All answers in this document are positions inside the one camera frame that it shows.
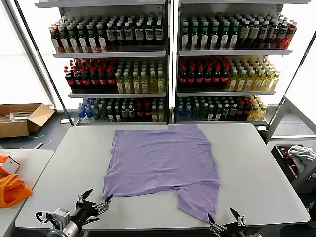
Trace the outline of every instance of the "beverage bottle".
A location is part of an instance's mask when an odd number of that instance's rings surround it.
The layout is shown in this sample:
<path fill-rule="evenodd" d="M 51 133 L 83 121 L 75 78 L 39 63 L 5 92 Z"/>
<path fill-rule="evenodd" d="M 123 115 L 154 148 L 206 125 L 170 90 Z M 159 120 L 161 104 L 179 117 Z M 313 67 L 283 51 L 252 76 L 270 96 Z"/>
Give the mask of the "beverage bottle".
<path fill-rule="evenodd" d="M 237 48 L 246 48 L 246 40 L 249 35 L 250 26 L 249 21 L 245 21 L 245 23 L 241 26 L 239 30 L 239 37 L 237 39 Z"/>
<path fill-rule="evenodd" d="M 252 91 L 260 91 L 262 82 L 263 82 L 263 75 L 265 73 L 264 69 L 259 70 L 259 74 L 257 79 L 255 80 L 255 83 L 253 84 Z"/>
<path fill-rule="evenodd" d="M 218 104 L 217 105 L 217 110 L 216 110 L 216 116 L 215 116 L 215 121 L 219 121 L 219 119 L 221 118 L 222 115 L 222 111 L 223 111 L 223 105 Z"/>
<path fill-rule="evenodd" d="M 192 33 L 191 33 L 191 50 L 196 50 L 198 45 L 198 22 L 193 22 Z"/>
<path fill-rule="evenodd" d="M 208 22 L 203 22 L 203 28 L 202 28 L 202 36 L 201 36 L 201 50 L 207 50 L 208 49 Z"/>
<path fill-rule="evenodd" d="M 238 39 L 239 22 L 235 21 L 233 23 L 233 25 L 234 25 L 233 30 L 232 30 L 231 34 L 229 35 L 229 38 L 228 38 L 228 48 L 229 48 L 229 50 L 235 49 L 236 42 L 237 42 L 237 39 Z"/>
<path fill-rule="evenodd" d="M 249 113 L 249 116 L 247 119 L 248 121 L 255 121 L 257 119 L 258 108 L 259 108 L 259 104 L 255 104 L 255 106 L 253 107 L 253 110 Z"/>
<path fill-rule="evenodd" d="M 236 111 L 237 111 L 237 104 L 233 104 L 229 110 L 229 115 L 231 117 L 235 117 Z"/>
<path fill-rule="evenodd" d="M 200 67 L 199 71 L 197 72 L 196 87 L 202 87 L 202 83 L 203 83 L 203 67 Z"/>
<path fill-rule="evenodd" d="M 263 25 L 260 26 L 258 33 L 258 38 L 256 40 L 256 48 L 265 48 L 266 47 L 266 38 L 268 36 L 270 26 L 269 21 L 264 21 Z"/>
<path fill-rule="evenodd" d="M 97 29 L 98 29 L 98 41 L 100 44 L 100 52 L 106 52 L 107 51 L 107 45 L 105 43 L 106 37 L 105 37 L 105 33 L 103 31 L 103 25 L 102 24 L 98 24 L 97 25 Z"/>
<path fill-rule="evenodd" d="M 251 91 L 252 85 L 254 83 L 254 75 L 255 70 L 251 69 L 248 76 L 246 76 L 245 84 L 242 89 L 243 91 Z"/>
<path fill-rule="evenodd" d="M 157 21 L 155 27 L 155 40 L 157 45 L 164 45 L 163 40 L 163 27 L 161 26 L 161 21 Z"/>
<path fill-rule="evenodd" d="M 259 112 L 258 112 L 256 121 L 263 121 L 266 112 L 267 112 L 267 105 L 266 105 L 266 104 L 263 104 L 262 107 L 260 108 Z"/>
<path fill-rule="evenodd" d="M 237 81 L 237 74 L 238 74 L 238 71 L 237 70 L 233 70 L 231 78 L 229 80 L 230 83 L 227 83 L 227 87 L 226 87 L 226 89 L 228 91 L 234 91 L 235 85 L 236 85 L 236 81 Z"/>
<path fill-rule="evenodd" d="M 221 70 L 221 65 L 218 63 L 216 66 L 216 70 L 214 71 L 212 75 L 212 87 L 215 87 L 217 89 L 219 87 L 220 70 Z"/>
<path fill-rule="evenodd" d="M 149 90 L 151 93 L 158 93 L 158 85 L 154 71 L 150 72 Z"/>
<path fill-rule="evenodd" d="M 281 44 L 286 36 L 287 30 L 288 30 L 287 21 L 283 21 L 278 31 L 278 34 L 276 36 L 276 39 L 274 40 L 274 44 L 276 48 L 281 48 Z"/>
<path fill-rule="evenodd" d="M 296 32 L 297 22 L 293 22 L 293 24 L 288 25 L 288 30 L 286 32 L 285 38 L 282 41 L 281 49 L 287 49 L 292 41 L 292 38 Z"/>
<path fill-rule="evenodd" d="M 228 76 L 229 76 L 229 65 L 228 63 L 225 64 L 225 68 L 223 69 L 223 72 L 221 73 L 221 79 L 219 83 L 219 89 L 223 90 L 227 86 L 228 82 Z"/>
<path fill-rule="evenodd" d="M 209 109 L 208 109 L 208 114 L 207 114 L 207 121 L 212 121 L 213 115 L 214 115 L 214 105 L 210 104 Z"/>
<path fill-rule="evenodd" d="M 158 71 L 158 91 L 159 93 L 165 92 L 163 71 Z"/>
<path fill-rule="evenodd" d="M 115 29 L 115 33 L 117 35 L 118 46 L 124 46 L 125 35 L 124 35 L 124 29 L 123 29 L 120 22 L 117 22 L 117 27 Z"/>
<path fill-rule="evenodd" d="M 280 71 L 276 71 L 276 73 L 274 74 L 273 82 L 269 86 L 269 91 L 275 90 L 277 83 L 278 83 L 278 80 L 279 80 L 279 78 L 278 78 L 279 76 L 280 76 Z"/>
<path fill-rule="evenodd" d="M 263 82 L 262 82 L 262 85 L 260 87 L 260 91 L 268 91 L 269 86 L 271 84 L 271 80 L 272 80 L 272 73 L 273 73 L 273 70 L 271 70 L 271 69 L 267 71 L 266 75 L 263 78 Z"/>
<path fill-rule="evenodd" d="M 215 50 L 216 45 L 217 45 L 217 39 L 218 39 L 218 26 L 219 26 L 219 22 L 218 21 L 214 21 L 213 22 L 213 31 L 211 34 L 211 42 L 210 42 L 210 50 Z"/>
<path fill-rule="evenodd" d="M 273 26 L 270 26 L 269 33 L 266 39 L 266 48 L 275 48 L 274 40 L 277 37 L 277 33 L 280 29 L 278 24 L 279 21 L 274 21 Z"/>
<path fill-rule="evenodd" d="M 56 50 L 56 53 L 64 53 L 64 47 L 63 44 L 61 43 L 60 39 L 58 38 L 57 34 L 56 34 L 56 30 L 54 29 L 54 27 L 48 27 L 50 34 L 51 34 L 51 42 L 53 43 L 53 46 Z"/>
<path fill-rule="evenodd" d="M 70 41 L 68 39 L 68 36 L 65 32 L 65 28 L 64 26 L 58 26 L 58 31 L 59 31 L 59 34 L 60 34 L 60 41 L 64 47 L 64 50 L 66 53 L 72 53 L 72 49 L 70 47 Z"/>
<path fill-rule="evenodd" d="M 220 50 L 224 50 L 227 47 L 229 24 L 229 21 L 224 22 L 223 32 L 221 35 L 221 39 L 219 40 Z"/>
<path fill-rule="evenodd" d="M 135 89 L 135 94 L 142 93 L 141 88 L 140 88 L 141 82 L 140 82 L 138 72 L 133 72 L 133 85 Z"/>
<path fill-rule="evenodd" d="M 255 48 L 259 29 L 259 21 L 255 21 L 253 26 L 250 28 L 248 39 L 246 40 L 247 48 Z"/>
<path fill-rule="evenodd" d="M 246 70 L 241 70 L 239 77 L 236 80 L 235 91 L 242 91 L 246 80 L 246 73 Z"/>
<path fill-rule="evenodd" d="M 127 46 L 134 45 L 133 29 L 131 28 L 131 25 L 128 22 L 125 22 L 124 35 L 126 39 L 126 45 Z"/>
<path fill-rule="evenodd" d="M 146 25 L 147 25 L 145 28 L 146 44 L 154 45 L 154 39 L 155 39 L 154 28 L 152 27 L 151 22 L 147 22 Z"/>

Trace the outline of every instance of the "gray floor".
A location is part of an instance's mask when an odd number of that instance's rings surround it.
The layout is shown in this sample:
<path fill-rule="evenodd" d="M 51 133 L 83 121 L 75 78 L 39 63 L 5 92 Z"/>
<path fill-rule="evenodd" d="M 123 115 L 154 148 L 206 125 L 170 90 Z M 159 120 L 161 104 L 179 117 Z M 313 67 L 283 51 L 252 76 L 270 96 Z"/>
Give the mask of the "gray floor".
<path fill-rule="evenodd" d="M 69 124 L 60 124 L 60 120 L 65 119 L 66 116 L 64 114 L 54 114 L 46 125 L 36 134 L 32 134 L 29 137 L 21 137 L 21 138 L 8 138 L 8 139 L 0 139 L 0 145 L 4 148 L 24 148 L 24 149 L 32 149 L 38 143 L 42 142 L 44 146 L 43 149 L 53 149 L 56 150 L 59 146 L 59 143 L 65 136 L 67 130 L 70 128 Z M 287 113 L 284 119 L 282 120 L 280 126 L 276 130 L 275 135 L 311 135 L 313 134 L 300 120 L 297 116 L 292 113 Z M 316 150 L 316 141 L 306 141 L 306 142 L 270 142 L 268 144 L 268 149 L 271 150 L 275 144 L 303 144 L 307 147 L 312 147 Z M 316 194 L 299 194 L 303 204 L 308 206 L 308 204 L 312 201 L 315 201 Z M 39 231 L 26 231 L 26 230 L 19 230 L 15 229 L 12 237 L 44 237 L 46 236 L 46 232 L 39 232 Z M 186 237 L 186 236 L 212 236 L 210 231 L 164 231 L 157 232 L 157 231 L 117 231 L 117 232 L 96 232 L 92 233 L 90 237 L 100 237 L 100 236 L 107 236 L 107 237 L 122 237 L 122 236 L 179 236 L 179 237 Z M 306 224 L 303 225 L 291 225 L 284 227 L 280 232 L 275 233 L 273 237 L 315 237 L 316 236 L 316 229 L 312 229 Z"/>

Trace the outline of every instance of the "cardboard box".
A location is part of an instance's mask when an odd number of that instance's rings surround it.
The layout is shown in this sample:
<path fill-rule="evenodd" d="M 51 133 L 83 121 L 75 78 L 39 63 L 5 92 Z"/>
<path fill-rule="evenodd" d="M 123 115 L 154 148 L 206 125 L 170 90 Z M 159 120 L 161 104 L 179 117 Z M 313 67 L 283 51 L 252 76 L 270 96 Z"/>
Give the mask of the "cardboard box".
<path fill-rule="evenodd" d="M 37 132 L 55 112 L 44 104 L 11 104 L 0 105 L 0 115 L 6 116 L 18 110 L 34 111 L 26 121 L 0 122 L 0 138 L 28 136 Z"/>

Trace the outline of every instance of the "yellow juice bottle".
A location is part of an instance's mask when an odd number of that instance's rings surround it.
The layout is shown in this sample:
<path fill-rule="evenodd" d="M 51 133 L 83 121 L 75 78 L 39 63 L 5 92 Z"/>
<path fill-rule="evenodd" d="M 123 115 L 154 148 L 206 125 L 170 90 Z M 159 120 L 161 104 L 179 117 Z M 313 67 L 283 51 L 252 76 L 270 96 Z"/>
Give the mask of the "yellow juice bottle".
<path fill-rule="evenodd" d="M 248 76 L 246 76 L 245 85 L 243 86 L 243 91 L 251 91 L 252 85 L 254 83 L 255 70 L 251 69 Z"/>

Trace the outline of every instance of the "white shelf unit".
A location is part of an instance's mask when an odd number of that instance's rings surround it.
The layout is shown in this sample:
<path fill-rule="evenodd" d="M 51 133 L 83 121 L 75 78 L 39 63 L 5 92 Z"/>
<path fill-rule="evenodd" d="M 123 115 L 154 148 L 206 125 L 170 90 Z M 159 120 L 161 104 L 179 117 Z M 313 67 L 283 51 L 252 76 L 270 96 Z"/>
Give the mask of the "white shelf unit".
<path fill-rule="evenodd" d="M 166 55 L 167 55 L 166 51 L 53 54 L 55 58 L 136 58 L 136 57 L 164 57 Z"/>
<path fill-rule="evenodd" d="M 293 50 L 185 50 L 179 51 L 179 56 L 210 56 L 210 55 L 288 55 Z"/>
<path fill-rule="evenodd" d="M 243 96 L 243 95 L 273 95 L 275 91 L 223 91 L 223 92 L 177 92 L 179 97 L 192 96 Z"/>
<path fill-rule="evenodd" d="M 165 0 L 62 0 L 35 3 L 38 8 L 90 7 L 90 6 L 125 6 L 125 5 L 161 5 Z"/>
<path fill-rule="evenodd" d="M 73 94 L 68 95 L 70 98 L 164 98 L 166 93 L 155 94 Z"/>

